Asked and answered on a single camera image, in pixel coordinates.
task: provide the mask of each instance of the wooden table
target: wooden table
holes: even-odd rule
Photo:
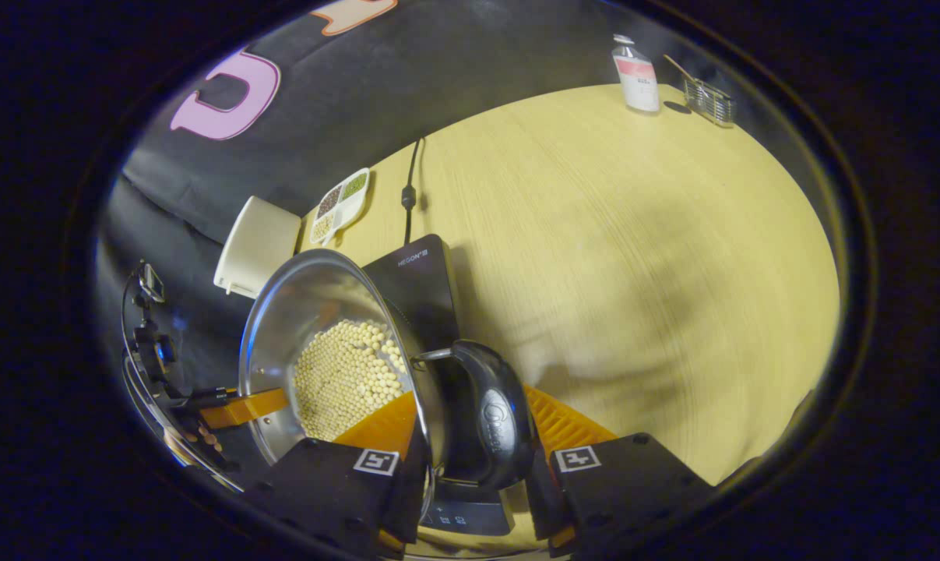
[[[363,266],[402,244],[412,149],[371,168],[363,216],[330,248]],[[708,483],[782,434],[829,357],[829,243],[739,128],[636,114],[617,84],[547,93],[431,134],[414,185],[410,238],[452,249],[463,336]]]

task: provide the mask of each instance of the power cord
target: power cord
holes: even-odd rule
[[[213,476],[213,479],[216,479],[217,482],[224,484],[228,488],[231,488],[235,491],[243,491],[244,489],[235,483],[234,480],[231,480],[230,477],[227,477],[220,469],[214,467],[211,462],[202,457],[195,448],[192,447],[192,444],[181,435],[173,423],[173,420],[166,416],[166,413],[161,410],[161,407],[156,402],[155,395],[152,395],[150,392],[148,384],[146,384],[145,379],[142,376],[142,369],[138,367],[138,363],[135,362],[134,352],[131,349],[131,341],[127,337],[127,322],[125,321],[125,313],[127,312],[127,292],[130,290],[131,284],[134,283],[135,277],[138,277],[139,271],[143,266],[146,265],[144,259],[141,259],[141,262],[138,263],[138,266],[131,271],[130,276],[127,277],[127,280],[124,281],[124,294],[121,295],[120,302],[120,334],[123,337],[124,342],[124,351],[121,352],[121,360],[124,360],[124,368],[121,370],[121,374],[124,377],[124,387],[127,388],[128,395],[130,395],[134,405],[138,406],[138,403],[142,404],[143,407],[138,406],[138,415],[141,416],[141,419],[148,424],[149,429],[152,429],[152,433],[155,433],[157,436],[157,430],[155,430],[152,424],[149,423],[148,418],[145,416],[145,411],[148,412],[150,418],[155,419],[157,425],[163,430],[163,436],[161,439],[164,441],[164,438],[170,436],[173,438],[175,445],[184,452],[185,457],[192,458],[196,463],[199,463],[199,466],[203,469],[206,469]]]
[[[414,161],[417,157],[417,145],[421,143],[421,139],[417,139],[414,143],[414,153],[410,155],[410,170],[408,171],[408,184],[404,189],[401,189],[401,206],[404,206],[404,209],[407,210],[407,226],[404,227],[404,245],[410,244],[410,209],[414,208],[414,203],[417,201],[417,194],[414,191],[414,186],[410,184],[410,180],[414,178]]]

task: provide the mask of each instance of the bottle label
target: bottle label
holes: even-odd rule
[[[660,93],[657,91],[653,65],[626,57],[615,57],[622,93],[629,107],[641,111],[659,111]]]
[[[645,80],[646,84],[655,84],[656,73],[653,71],[653,65],[641,61],[615,58],[615,64],[618,65],[618,71],[627,76]]]

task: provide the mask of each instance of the metal basket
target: metal basket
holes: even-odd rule
[[[700,79],[684,77],[684,97],[688,107],[701,113],[720,127],[732,127],[736,117],[736,102],[726,92],[709,86]]]

